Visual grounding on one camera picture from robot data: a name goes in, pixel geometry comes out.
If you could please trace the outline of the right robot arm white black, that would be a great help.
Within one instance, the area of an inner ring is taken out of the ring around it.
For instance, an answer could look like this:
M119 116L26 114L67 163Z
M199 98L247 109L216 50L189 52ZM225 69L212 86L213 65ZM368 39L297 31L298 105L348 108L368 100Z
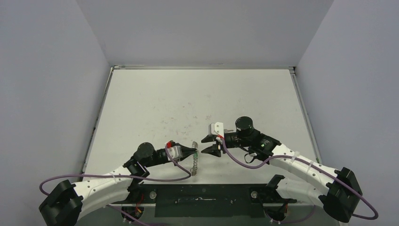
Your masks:
M362 190L354 172L346 167L341 170L314 162L298 151L272 138L253 126L248 116L235 121L236 130L225 129L223 123L211 123L208 134L202 143L213 145L202 150L216 157L226 153L237 164L256 169L249 162L242 163L231 153L231 148L239 148L262 165L269 164L297 176L302 182L290 180L283 175L275 175L266 188L266 196L272 202L281 198L295 199L322 207L333 219L348 223L362 196Z

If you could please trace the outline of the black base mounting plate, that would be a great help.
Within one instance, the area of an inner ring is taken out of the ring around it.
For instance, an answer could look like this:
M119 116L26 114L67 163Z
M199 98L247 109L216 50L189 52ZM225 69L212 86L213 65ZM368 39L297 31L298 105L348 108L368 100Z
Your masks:
M282 198L266 184L143 184L118 203L133 208L154 207L155 216L160 218L262 218L267 209L282 213L284 204L296 202Z

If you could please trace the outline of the metal disc with key rings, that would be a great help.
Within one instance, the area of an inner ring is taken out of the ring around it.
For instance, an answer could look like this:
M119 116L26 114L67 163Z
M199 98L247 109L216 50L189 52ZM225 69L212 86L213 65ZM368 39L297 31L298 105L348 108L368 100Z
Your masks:
M196 148L197 152L198 152L198 143L196 141L192 142L192 148ZM192 158L193 158L193 165L192 165L192 168L191 168L191 175L195 176L195 175L197 175L197 171L198 171L198 158L199 158L199 155L198 156L192 155Z

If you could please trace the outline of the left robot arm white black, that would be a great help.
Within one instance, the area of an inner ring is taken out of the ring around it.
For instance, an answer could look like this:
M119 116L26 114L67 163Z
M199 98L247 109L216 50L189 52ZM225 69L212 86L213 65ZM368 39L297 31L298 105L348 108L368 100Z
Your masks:
M150 180L149 167L179 161L196 154L196 146L186 147L169 141L156 150L151 143L140 144L133 156L118 168L104 175L86 175L86 181L72 183L69 176L50 193L39 206L48 226L73 226L83 216L108 204L140 198L140 183Z

